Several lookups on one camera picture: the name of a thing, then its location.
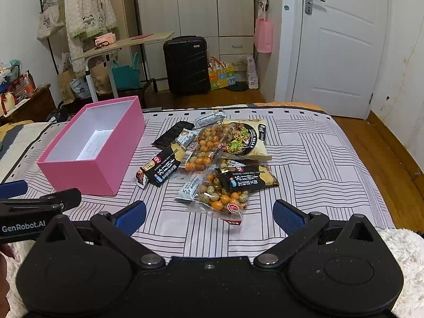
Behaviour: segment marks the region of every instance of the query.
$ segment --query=bed sheet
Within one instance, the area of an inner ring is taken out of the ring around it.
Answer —
[[[133,238],[166,260],[172,256],[255,257],[286,237],[274,223],[272,205],[282,198],[305,212],[321,211],[331,219],[347,220],[365,214],[377,228],[394,227],[387,207],[368,170],[346,135],[323,111],[287,106],[225,108],[232,119],[265,119],[268,162],[280,182],[251,195],[240,227],[200,213],[185,212],[175,201],[187,175],[174,175],[160,188],[140,189],[134,174],[159,150],[151,143],[177,121],[193,122],[210,109],[145,113],[146,129],[115,197],[83,195],[78,208],[68,211],[72,220],[86,220],[102,210],[114,213],[136,200],[147,206],[147,218]],[[36,198],[54,191],[36,162],[64,123],[47,126],[28,147],[6,181],[25,179]]]

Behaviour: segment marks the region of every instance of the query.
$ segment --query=pink box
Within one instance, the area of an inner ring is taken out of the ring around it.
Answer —
[[[37,164],[55,190],[117,194],[144,132],[138,97],[85,105],[57,134]]]

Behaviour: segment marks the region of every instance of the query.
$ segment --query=suitcase handle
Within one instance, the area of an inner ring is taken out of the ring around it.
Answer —
[[[197,36],[178,36],[178,37],[175,37],[175,38],[172,38],[172,39],[187,38],[187,37],[197,37]]]

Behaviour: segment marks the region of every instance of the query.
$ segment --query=clothes rack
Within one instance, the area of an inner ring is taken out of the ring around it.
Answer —
[[[134,4],[135,4],[135,7],[138,8],[138,6],[135,2],[136,2],[136,0],[134,0]],[[43,13],[44,12],[43,0],[40,0],[40,7],[41,7],[41,13]],[[137,18],[137,28],[139,29],[139,34],[140,34],[138,13],[136,13],[136,18]],[[50,44],[50,39],[48,37],[47,37],[47,43],[48,43],[48,46],[49,46],[50,54],[51,54],[52,61],[53,61],[53,64],[54,64],[54,68],[56,70],[56,73],[59,75],[59,70],[57,68],[57,64],[56,64],[56,60],[54,58],[52,46]],[[142,45],[140,46],[140,50],[141,50],[141,61],[142,61],[143,74],[144,74],[144,80],[142,80],[141,82],[147,82],[148,76],[147,76],[147,69],[146,69],[146,63],[145,63],[145,56],[144,56],[144,52],[143,52],[144,48],[143,48]]]

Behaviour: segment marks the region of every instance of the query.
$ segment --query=screw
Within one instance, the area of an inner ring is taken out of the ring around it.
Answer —
[[[145,265],[156,265],[162,261],[162,257],[157,254],[146,254],[140,260]]]
[[[259,263],[264,265],[272,265],[278,262],[278,257],[274,254],[261,254],[257,259]]]

